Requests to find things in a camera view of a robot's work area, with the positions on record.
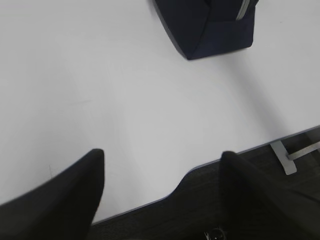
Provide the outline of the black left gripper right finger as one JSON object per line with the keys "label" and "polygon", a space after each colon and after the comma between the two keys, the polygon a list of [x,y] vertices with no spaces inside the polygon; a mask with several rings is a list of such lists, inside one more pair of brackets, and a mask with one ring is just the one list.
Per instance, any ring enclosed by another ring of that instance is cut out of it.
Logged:
{"label": "black left gripper right finger", "polygon": [[320,238],[320,201],[280,186],[235,152],[221,155],[219,189],[229,240]]}

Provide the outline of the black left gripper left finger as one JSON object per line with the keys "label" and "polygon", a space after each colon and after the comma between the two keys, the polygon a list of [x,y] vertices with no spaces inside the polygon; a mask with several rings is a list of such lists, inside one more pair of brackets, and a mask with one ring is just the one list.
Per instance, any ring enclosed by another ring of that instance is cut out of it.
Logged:
{"label": "black left gripper left finger", "polygon": [[69,168],[0,207],[2,240],[84,240],[105,186],[105,154],[92,149]]}

